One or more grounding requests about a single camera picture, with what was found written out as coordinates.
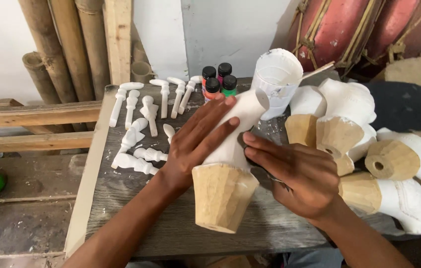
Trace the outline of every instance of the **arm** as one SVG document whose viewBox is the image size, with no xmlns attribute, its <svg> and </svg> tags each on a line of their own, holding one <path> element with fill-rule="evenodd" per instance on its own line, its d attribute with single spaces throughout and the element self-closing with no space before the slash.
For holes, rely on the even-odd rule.
<svg viewBox="0 0 421 268">
<path fill-rule="evenodd" d="M 192 186 L 192 168 L 200 165 L 240 121 L 215 126 L 235 105 L 235 97 L 219 94 L 200 107 L 172 137 L 168 161 L 149 183 L 88 239 L 63 268 L 124 267 L 161 213 Z"/>
<path fill-rule="evenodd" d="M 348 265 L 413 267 L 373 228 L 362 221 L 338 195 L 339 176 L 331 155 L 301 144 L 278 146 L 247 132 L 245 155 L 282 183 L 272 181 L 274 198 L 295 214 L 326 232 Z"/>
</svg>

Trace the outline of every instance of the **forearm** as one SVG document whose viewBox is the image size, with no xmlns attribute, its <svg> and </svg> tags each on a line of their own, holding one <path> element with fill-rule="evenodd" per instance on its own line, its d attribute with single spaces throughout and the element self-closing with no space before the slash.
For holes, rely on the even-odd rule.
<svg viewBox="0 0 421 268">
<path fill-rule="evenodd" d="M 338 196 L 320 221 L 311 221 L 335 242 L 353 268 L 413 267 L 382 235 L 360 219 Z"/>
<path fill-rule="evenodd" d="M 74 267 L 124 267 L 148 229 L 178 197 L 158 172 L 141 192 L 88 239 L 65 263 Z"/>
</svg>

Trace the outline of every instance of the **red drum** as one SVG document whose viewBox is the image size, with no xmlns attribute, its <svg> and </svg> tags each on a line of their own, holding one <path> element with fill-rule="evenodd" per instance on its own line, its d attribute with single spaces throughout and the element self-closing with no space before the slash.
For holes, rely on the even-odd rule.
<svg viewBox="0 0 421 268">
<path fill-rule="evenodd" d="M 290 28 L 287 50 L 304 71 L 335 61 L 345 73 L 359 61 L 383 0 L 303 0 Z"/>
<path fill-rule="evenodd" d="M 421 56 L 421 0 L 386 0 L 356 72 L 373 77 L 395 60 Z"/>
</svg>

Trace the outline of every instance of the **hand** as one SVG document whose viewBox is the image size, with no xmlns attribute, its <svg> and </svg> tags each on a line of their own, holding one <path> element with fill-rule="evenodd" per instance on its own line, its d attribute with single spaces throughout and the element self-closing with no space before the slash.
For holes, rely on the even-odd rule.
<svg viewBox="0 0 421 268">
<path fill-rule="evenodd" d="M 290 187 L 272 180 L 273 197 L 295 214 L 311 222 L 338 203 L 340 178 L 331 155 L 299 143 L 278 146 L 250 132 L 243 140 L 245 155 Z"/>
<path fill-rule="evenodd" d="M 184 193 L 192 186 L 192 168 L 201 165 L 239 125 L 232 117 L 214 130 L 219 121 L 235 105 L 237 99 L 219 94 L 197 109 L 194 115 L 172 137 L 168 161 L 159 173 L 168 186 Z"/>
</svg>

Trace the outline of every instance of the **paint bottle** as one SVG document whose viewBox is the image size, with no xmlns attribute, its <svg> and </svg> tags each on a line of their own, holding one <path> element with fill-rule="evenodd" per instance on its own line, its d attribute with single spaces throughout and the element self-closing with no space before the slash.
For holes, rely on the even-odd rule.
<svg viewBox="0 0 421 268">
<path fill-rule="evenodd" d="M 220 85 L 222 85 L 222 81 L 224 80 L 224 77 L 231 75 L 232 73 L 232 65 L 228 63 L 221 63 L 219 64 L 219 67 L 217 68 L 217 79 L 220 82 Z"/>
<path fill-rule="evenodd" d="M 222 81 L 222 93 L 226 97 L 237 95 L 237 78 L 233 75 L 226 75 Z"/>
<path fill-rule="evenodd" d="M 217 78 L 210 77 L 206 81 L 206 90 L 204 91 L 204 100 L 208 102 L 213 100 L 220 93 L 220 83 Z"/>
<path fill-rule="evenodd" d="M 212 66 L 206 66 L 202 69 L 202 94 L 206 92 L 206 81 L 209 78 L 215 78 L 216 71 Z"/>
</svg>

